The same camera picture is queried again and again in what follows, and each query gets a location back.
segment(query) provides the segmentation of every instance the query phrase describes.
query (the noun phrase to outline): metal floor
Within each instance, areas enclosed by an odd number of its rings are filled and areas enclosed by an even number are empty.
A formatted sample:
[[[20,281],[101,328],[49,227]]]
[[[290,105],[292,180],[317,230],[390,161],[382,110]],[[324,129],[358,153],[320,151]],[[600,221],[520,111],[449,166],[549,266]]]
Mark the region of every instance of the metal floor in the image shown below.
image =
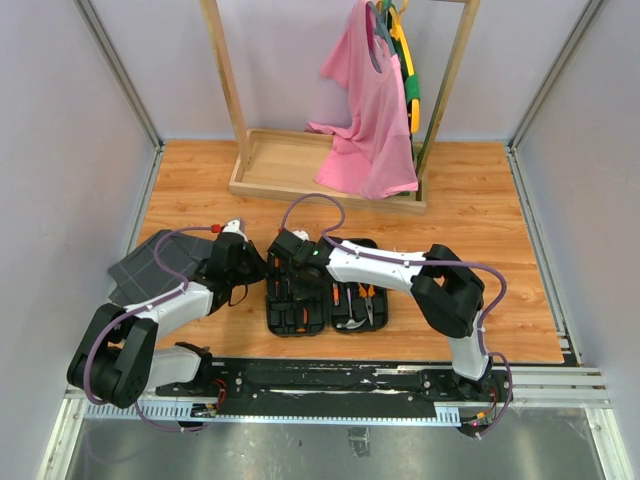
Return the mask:
[[[600,480],[580,409],[513,409],[478,442],[452,428],[213,424],[198,434],[140,421],[85,420],[67,480],[532,479]]]

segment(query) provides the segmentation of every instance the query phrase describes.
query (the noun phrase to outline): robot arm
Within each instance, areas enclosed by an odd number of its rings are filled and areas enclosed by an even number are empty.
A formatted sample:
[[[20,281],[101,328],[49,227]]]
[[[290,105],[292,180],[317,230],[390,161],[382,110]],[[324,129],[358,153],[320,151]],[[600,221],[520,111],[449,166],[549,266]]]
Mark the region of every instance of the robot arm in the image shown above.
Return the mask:
[[[210,380],[209,352],[185,343],[155,351],[156,342],[186,323],[217,311],[229,302],[236,286],[247,288],[261,281],[265,271],[266,264],[247,240],[242,221],[232,220],[221,229],[210,258],[190,279],[184,292],[181,285],[141,304],[124,308],[105,304],[98,308],[71,361],[68,382],[83,388],[89,352],[100,333],[122,314],[137,311],[111,330],[98,346],[90,372],[93,393],[127,408],[148,388],[174,382],[187,384],[193,390],[204,388]]]
[[[483,307],[483,282],[465,267],[411,265],[412,260],[460,260],[442,245],[434,245],[429,252],[399,253],[333,240],[358,255],[335,248],[324,239],[311,242],[305,232],[280,232],[270,252],[287,265],[294,295],[305,298],[334,281],[371,284],[411,295],[429,325],[447,337],[454,372],[482,389],[483,379],[491,369],[477,329]],[[366,253],[400,262],[360,255]]]

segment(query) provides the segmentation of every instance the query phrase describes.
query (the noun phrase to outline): wooden pole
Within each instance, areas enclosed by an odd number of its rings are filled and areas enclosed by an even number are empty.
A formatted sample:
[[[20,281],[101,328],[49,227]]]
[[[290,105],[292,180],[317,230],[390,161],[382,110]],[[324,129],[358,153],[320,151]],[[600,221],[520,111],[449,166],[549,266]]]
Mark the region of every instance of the wooden pole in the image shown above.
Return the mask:
[[[471,27],[476,19],[476,13],[480,6],[480,0],[444,0],[449,2],[464,3],[464,10],[462,11],[462,17],[458,24],[458,31],[456,32],[456,38],[453,41],[453,48],[451,49],[451,55],[447,63],[447,68],[444,71],[444,77],[440,84],[440,91],[438,92],[438,98],[431,115],[431,121],[429,122],[429,128],[427,130],[427,138],[423,148],[425,149],[424,158],[420,169],[418,170],[418,180],[422,180],[427,169],[427,162],[429,155],[433,149],[433,144],[438,136],[438,130],[440,130],[440,124],[442,123],[442,117],[447,109],[447,102],[453,90],[453,84],[458,75],[458,69],[462,62],[464,50],[467,46],[467,41],[471,35]]]
[[[218,64],[218,73],[220,74],[220,82],[222,83],[227,108],[229,109],[233,133],[236,136],[238,147],[240,148],[242,167],[245,171],[248,171],[251,169],[251,143],[247,134],[247,126],[244,123],[244,116],[242,115],[238,89],[236,88],[236,82],[233,78],[231,59],[229,58],[227,41],[224,38],[218,2],[216,0],[200,0],[200,6],[202,7],[204,20],[207,24],[211,48],[213,49],[216,63]]]

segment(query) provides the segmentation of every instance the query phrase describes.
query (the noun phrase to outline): wooden floor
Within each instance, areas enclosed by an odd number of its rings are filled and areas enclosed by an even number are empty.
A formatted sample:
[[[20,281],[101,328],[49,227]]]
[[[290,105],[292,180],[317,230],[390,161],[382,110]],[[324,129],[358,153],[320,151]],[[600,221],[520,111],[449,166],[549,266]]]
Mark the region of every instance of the wooden floor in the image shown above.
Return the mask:
[[[232,196],[229,178],[234,142],[170,142],[153,190],[140,241],[162,228],[224,223],[242,216],[247,234],[264,254],[277,235],[288,202]],[[335,207],[300,205],[289,227],[318,238],[335,223]],[[485,326],[490,350],[512,362],[562,362],[551,313],[500,144],[436,144],[429,161],[429,198],[424,216],[347,210],[337,235],[370,237],[380,248],[425,251],[442,243],[463,260],[490,264],[509,282],[505,300]],[[486,301],[498,290],[491,275]],[[191,322],[163,339],[209,346],[214,356],[447,361],[444,337],[432,330],[412,298],[390,293],[391,320],[379,332],[344,335],[331,329],[310,338],[278,338],[267,330],[264,283],[251,287],[239,306]]]

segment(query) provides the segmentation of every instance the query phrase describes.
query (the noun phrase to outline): wooden clothes rack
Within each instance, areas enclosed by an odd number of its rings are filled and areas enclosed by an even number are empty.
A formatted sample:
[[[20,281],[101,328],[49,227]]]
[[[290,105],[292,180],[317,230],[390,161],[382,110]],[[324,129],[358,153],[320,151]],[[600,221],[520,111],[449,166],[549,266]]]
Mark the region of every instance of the wooden clothes rack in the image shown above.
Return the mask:
[[[231,193],[276,200],[294,200],[306,193],[322,192],[336,197],[347,207],[423,214],[427,207],[428,177],[426,167],[429,155],[438,135],[442,117],[480,5],[480,0],[432,1],[463,3],[464,9],[427,129],[424,161],[418,171],[420,190],[404,197],[369,200],[358,195],[337,192],[314,183],[313,177],[331,149],[333,136],[288,130],[247,130],[217,0],[200,0],[239,147],[238,159],[229,181]],[[311,198],[309,200],[322,202],[321,199]]]

